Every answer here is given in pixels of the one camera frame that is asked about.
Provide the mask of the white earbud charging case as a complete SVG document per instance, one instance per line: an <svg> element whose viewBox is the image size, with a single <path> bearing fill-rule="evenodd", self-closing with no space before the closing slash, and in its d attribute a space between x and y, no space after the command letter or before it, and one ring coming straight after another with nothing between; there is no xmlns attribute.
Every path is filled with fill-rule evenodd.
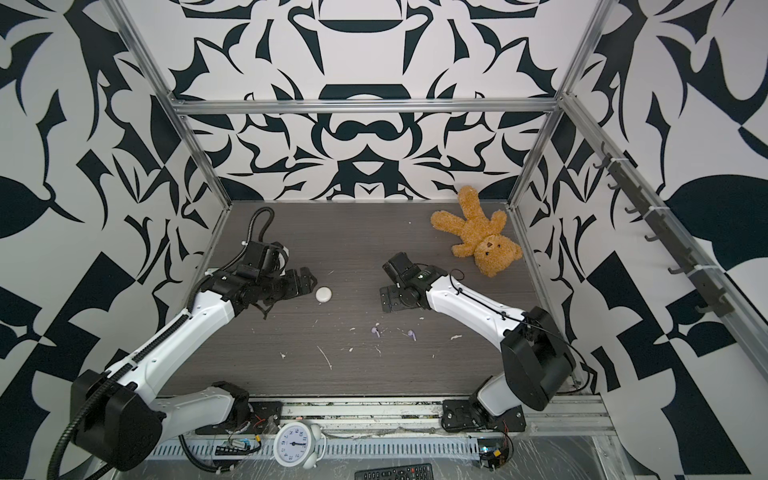
<svg viewBox="0 0 768 480"><path fill-rule="evenodd" d="M332 290L326 286L318 288L315 292L315 298L321 304L329 302L332 299L332 296Z"/></svg>

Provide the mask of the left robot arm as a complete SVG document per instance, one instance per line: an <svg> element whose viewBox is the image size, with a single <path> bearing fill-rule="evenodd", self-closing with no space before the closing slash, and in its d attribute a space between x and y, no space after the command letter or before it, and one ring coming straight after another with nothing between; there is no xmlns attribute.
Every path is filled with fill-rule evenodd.
<svg viewBox="0 0 768 480"><path fill-rule="evenodd" d="M253 224L260 217L266 220L256 230ZM241 250L198 280L166 326L103 372L88 370L73 382L70 421L54 447L47 478L59 478L71 445L102 461L92 475L99 479L112 469L133 469L171 437L182 439L211 425L235 433L251 426L250 395L230 382L170 399L159 394L193 353L244 310L253 307L267 316L277 303L314 291L317 280L311 271L289 268L287 248L265 242L274 219L273 208L258 208Z"/></svg>

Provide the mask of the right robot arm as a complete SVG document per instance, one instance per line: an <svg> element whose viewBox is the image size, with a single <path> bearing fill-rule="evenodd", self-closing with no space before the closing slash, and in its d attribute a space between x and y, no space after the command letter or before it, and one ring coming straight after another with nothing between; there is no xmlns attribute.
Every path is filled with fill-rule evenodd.
<svg viewBox="0 0 768 480"><path fill-rule="evenodd" d="M521 432L523 409L544 411L558 396L581 358L562 336L549 312L504 305L434 265L412 262L406 253L391 257L383 270L391 284L380 289L382 310L430 310L446 315L498 349L503 372L491 376L466 400L445 400L441 428Z"/></svg>

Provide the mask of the brown teddy bear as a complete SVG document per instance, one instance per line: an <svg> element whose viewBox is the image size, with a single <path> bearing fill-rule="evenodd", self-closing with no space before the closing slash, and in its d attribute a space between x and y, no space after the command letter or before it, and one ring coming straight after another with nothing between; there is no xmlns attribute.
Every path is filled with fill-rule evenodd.
<svg viewBox="0 0 768 480"><path fill-rule="evenodd" d="M504 211L497 210L488 217L478 191L471 186L463 186L457 198L462 217L444 210L434 212L430 217L434 229L460 239L459 244L451 247L455 257L472 257L478 270L489 278L522 259L522 247L503 234L507 222Z"/></svg>

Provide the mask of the white round alarm clock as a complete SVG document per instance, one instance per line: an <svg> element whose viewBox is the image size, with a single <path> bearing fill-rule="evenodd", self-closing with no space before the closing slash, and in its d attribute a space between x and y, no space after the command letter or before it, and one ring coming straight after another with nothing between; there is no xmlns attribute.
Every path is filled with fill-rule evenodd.
<svg viewBox="0 0 768 480"><path fill-rule="evenodd" d="M315 468L328 448L328 438L319 425L293 421L283 425L273 440L275 461L286 468Z"/></svg>

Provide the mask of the green circuit board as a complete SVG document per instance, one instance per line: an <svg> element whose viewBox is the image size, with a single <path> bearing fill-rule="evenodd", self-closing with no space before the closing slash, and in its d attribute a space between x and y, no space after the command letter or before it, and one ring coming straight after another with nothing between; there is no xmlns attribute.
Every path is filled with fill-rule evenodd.
<svg viewBox="0 0 768 480"><path fill-rule="evenodd" d="M510 457L510 445L481 445L479 448L479 466L491 471L495 471L504 466Z"/></svg>

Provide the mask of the black remote control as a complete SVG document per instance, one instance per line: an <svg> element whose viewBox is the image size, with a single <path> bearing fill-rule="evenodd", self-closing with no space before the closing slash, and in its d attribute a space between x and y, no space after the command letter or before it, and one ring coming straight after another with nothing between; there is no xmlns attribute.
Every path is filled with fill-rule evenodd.
<svg viewBox="0 0 768 480"><path fill-rule="evenodd" d="M354 480L434 480L431 463L410 464L356 471Z"/></svg>

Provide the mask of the black wall hook rail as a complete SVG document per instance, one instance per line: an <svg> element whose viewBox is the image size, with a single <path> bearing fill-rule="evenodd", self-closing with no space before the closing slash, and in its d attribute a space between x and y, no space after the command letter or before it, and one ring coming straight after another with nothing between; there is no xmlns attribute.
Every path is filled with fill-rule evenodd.
<svg viewBox="0 0 768 480"><path fill-rule="evenodd" d="M622 192L629 200L626 213L641 218L651 229L652 233L645 240L661 243L674 260L676 265L668 272L685 276L700 294L705 305L697 310L720 318L733 313L735 307L728 297L721 269L701 251L692 235L632 162L604 151L597 167L613 178L610 188Z"/></svg>

